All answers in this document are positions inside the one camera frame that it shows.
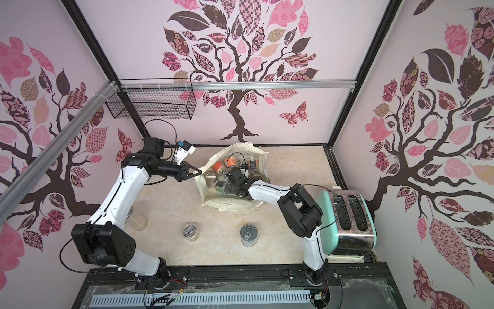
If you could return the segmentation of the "clear plastic cup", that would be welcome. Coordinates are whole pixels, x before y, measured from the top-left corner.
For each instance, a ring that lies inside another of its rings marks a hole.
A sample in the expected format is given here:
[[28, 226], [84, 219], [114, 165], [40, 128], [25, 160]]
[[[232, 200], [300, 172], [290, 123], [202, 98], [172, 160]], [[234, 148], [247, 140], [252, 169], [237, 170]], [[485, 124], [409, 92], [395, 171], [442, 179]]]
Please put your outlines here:
[[147, 218], [138, 211], [135, 211], [134, 207], [131, 207], [126, 218], [126, 225], [134, 231], [143, 231], [148, 226]]

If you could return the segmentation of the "aluminium rail left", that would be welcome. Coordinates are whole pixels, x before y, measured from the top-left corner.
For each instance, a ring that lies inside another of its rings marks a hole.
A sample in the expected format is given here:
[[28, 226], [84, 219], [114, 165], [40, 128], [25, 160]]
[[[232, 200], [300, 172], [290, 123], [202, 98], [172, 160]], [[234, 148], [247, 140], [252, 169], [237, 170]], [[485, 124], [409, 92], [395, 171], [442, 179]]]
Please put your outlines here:
[[65, 126], [52, 140], [48, 147], [39, 154], [34, 161], [21, 173], [12, 185], [1, 196], [1, 222], [7, 220], [13, 210], [49, 170], [52, 163], [68, 147], [69, 143], [89, 122], [97, 110], [117, 92], [117, 84], [108, 81], [97, 91], [89, 102], [78, 112], [75, 118]]

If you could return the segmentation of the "aluminium rail back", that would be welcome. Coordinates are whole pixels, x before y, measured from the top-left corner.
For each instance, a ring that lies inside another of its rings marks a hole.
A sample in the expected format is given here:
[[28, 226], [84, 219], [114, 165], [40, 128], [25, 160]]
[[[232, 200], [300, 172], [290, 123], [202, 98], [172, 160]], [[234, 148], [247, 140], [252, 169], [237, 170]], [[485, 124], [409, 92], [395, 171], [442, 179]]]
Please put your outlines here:
[[121, 81], [121, 88], [130, 90], [167, 90], [171, 88], [190, 91], [216, 91], [216, 90], [273, 90], [273, 89], [320, 89], [320, 88], [354, 88], [355, 80], [330, 79], [330, 80], [310, 80], [310, 81], [255, 81], [255, 82], [161, 82], [145, 83], [144, 80], [137, 80], [134, 83], [124, 84]]

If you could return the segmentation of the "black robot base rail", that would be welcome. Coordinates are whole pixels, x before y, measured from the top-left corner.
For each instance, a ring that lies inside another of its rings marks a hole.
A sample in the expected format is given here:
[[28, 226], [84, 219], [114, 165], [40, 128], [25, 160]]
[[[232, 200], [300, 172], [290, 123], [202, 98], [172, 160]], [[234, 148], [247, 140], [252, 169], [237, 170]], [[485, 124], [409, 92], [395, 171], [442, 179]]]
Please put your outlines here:
[[124, 270], [92, 270], [74, 301], [87, 308], [99, 294], [182, 292], [251, 292], [303, 290], [305, 305], [228, 305], [217, 308], [404, 308], [398, 286], [386, 263], [329, 264], [322, 284], [308, 282], [301, 264], [167, 267], [168, 281], [138, 277]]

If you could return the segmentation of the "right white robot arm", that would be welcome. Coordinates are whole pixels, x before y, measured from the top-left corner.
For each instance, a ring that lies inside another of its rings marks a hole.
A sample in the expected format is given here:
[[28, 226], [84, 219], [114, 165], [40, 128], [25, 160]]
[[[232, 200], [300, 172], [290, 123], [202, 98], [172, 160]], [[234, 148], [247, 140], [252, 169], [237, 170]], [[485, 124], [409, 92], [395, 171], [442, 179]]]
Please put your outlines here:
[[306, 188], [302, 184], [291, 187], [268, 184], [259, 175], [248, 178], [238, 167], [227, 172], [226, 179], [232, 186], [232, 194], [279, 207], [289, 229], [302, 239], [303, 266], [308, 282], [322, 284], [329, 268], [318, 235], [324, 213]]

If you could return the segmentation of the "cream canvas tote bag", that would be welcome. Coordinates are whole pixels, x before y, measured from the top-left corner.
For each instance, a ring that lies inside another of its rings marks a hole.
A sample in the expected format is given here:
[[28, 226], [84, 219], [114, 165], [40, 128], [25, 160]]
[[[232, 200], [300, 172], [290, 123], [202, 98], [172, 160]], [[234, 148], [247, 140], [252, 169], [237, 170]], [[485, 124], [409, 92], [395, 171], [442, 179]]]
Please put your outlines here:
[[249, 143], [237, 143], [217, 154], [200, 168], [194, 181], [202, 204], [219, 211], [243, 211], [261, 206], [247, 185], [256, 180], [270, 183], [266, 163], [268, 153]]

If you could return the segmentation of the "clear lid seed jar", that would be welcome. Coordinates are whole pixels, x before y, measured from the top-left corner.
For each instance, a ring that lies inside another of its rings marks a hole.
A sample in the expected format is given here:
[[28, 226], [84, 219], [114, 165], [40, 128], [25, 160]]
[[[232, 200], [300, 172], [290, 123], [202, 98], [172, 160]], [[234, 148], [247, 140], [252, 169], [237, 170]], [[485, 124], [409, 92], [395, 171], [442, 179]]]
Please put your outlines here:
[[217, 176], [215, 171], [206, 171], [203, 174], [203, 177], [204, 177], [206, 184], [208, 186], [210, 186], [210, 187], [216, 186], [216, 184], [218, 182], [218, 176]]

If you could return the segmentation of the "mint green chrome toaster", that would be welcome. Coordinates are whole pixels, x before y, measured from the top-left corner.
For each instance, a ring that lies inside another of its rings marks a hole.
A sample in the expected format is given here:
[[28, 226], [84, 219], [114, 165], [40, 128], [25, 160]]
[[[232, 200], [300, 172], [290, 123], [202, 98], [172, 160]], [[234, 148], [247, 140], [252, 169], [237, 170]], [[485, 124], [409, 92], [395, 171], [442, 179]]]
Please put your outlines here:
[[316, 202], [323, 210], [317, 232], [322, 255], [331, 263], [363, 263], [377, 243], [367, 204], [357, 191], [322, 190]]

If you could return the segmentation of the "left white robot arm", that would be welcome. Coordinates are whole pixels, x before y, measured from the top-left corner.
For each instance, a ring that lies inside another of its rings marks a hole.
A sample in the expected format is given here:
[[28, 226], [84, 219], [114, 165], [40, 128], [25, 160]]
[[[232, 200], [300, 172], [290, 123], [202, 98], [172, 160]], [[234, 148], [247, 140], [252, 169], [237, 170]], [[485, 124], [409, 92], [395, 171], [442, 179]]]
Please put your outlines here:
[[162, 139], [146, 138], [143, 149], [128, 154], [102, 205], [85, 224], [74, 226], [72, 241], [85, 264], [115, 267], [138, 277], [169, 280], [165, 260], [140, 251], [136, 241], [124, 230], [138, 193], [152, 176], [181, 182], [201, 175], [198, 168], [185, 162], [185, 158], [196, 150], [192, 144], [179, 142], [172, 158], [164, 158], [165, 145], [166, 141]]

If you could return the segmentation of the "red label seed jar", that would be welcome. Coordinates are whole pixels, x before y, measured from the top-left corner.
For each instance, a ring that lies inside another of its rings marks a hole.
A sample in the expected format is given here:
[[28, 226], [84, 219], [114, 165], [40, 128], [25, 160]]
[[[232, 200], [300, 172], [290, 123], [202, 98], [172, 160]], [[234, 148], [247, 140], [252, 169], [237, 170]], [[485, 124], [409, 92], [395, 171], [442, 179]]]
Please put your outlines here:
[[231, 168], [231, 167], [238, 167], [239, 166], [239, 159], [238, 157], [232, 156], [228, 157], [225, 161], [226, 167]]

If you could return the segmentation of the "aluminium rail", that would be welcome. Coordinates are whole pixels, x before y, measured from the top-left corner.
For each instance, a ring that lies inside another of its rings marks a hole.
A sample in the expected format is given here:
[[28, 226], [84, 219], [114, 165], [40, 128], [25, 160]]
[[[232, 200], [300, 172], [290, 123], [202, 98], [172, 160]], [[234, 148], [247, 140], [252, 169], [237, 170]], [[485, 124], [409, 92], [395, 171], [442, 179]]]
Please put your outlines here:
[[255, 81], [255, 82], [161, 82], [145, 83], [144, 80], [137, 80], [134, 83], [124, 84], [121, 81], [121, 88], [130, 90], [167, 90], [171, 88], [190, 91], [216, 91], [216, 90], [273, 90], [273, 89], [320, 89], [320, 88], [354, 88], [355, 80], [330, 79], [330, 80], [310, 80], [310, 81]]
[[49, 170], [52, 163], [68, 147], [69, 143], [89, 122], [97, 110], [117, 92], [117, 84], [108, 81], [97, 91], [89, 102], [78, 112], [75, 118], [65, 126], [52, 140], [48, 147], [39, 154], [34, 161], [21, 173], [12, 185], [1, 196], [1, 222], [7, 220], [13, 210]]

